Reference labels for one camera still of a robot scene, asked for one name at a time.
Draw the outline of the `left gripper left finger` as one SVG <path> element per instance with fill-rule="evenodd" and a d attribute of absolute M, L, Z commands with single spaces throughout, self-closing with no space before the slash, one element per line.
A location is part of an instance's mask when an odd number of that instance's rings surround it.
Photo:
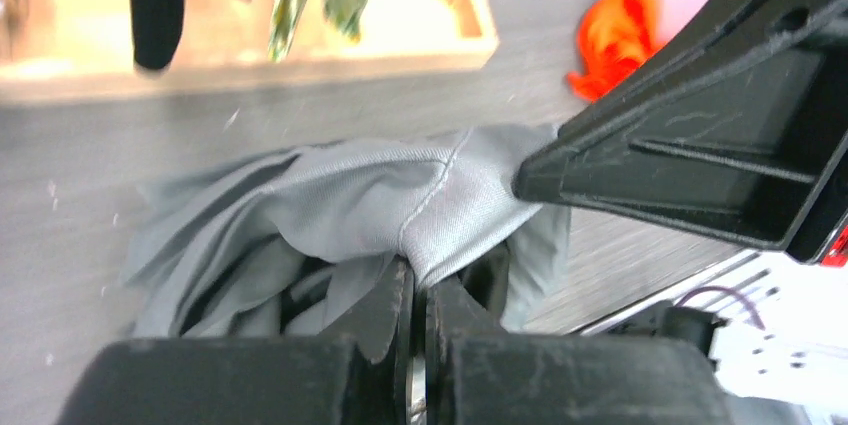
<path fill-rule="evenodd" d="M 414 275 L 393 261 L 314 336 L 139 339 L 85 369 L 62 424 L 405 424 Z"/>

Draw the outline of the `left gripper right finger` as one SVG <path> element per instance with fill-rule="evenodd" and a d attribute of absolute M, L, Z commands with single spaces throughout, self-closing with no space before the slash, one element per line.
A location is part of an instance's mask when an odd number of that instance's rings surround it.
<path fill-rule="evenodd" d="M 430 424 L 729 424 L 713 367 L 674 338 L 510 333 L 452 277 L 426 293 Z"/>

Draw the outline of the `grey garment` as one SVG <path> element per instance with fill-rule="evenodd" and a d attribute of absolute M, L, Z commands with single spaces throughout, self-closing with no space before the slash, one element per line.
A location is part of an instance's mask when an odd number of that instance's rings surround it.
<path fill-rule="evenodd" d="M 571 212 L 517 200 L 512 178 L 552 125 L 267 152 L 150 184 L 151 221 L 122 273 L 148 288 L 137 337 L 311 335 L 395 259 L 427 288 L 505 256 L 510 331 L 566 270 Z"/>

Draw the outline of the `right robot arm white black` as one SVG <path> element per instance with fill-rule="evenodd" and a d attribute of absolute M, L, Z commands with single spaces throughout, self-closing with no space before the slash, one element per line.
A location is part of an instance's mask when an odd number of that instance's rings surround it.
<path fill-rule="evenodd" d="M 664 312 L 729 392 L 845 410 L 847 338 L 812 317 L 847 276 L 847 0 L 706 0 L 650 60 L 525 160 L 521 199 L 749 251 Z"/>

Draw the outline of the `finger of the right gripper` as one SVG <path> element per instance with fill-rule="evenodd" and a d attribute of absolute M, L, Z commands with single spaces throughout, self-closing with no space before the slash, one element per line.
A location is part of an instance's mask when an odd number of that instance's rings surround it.
<path fill-rule="evenodd" d="M 514 181 L 800 262 L 847 254 L 847 0 L 708 0 Z"/>

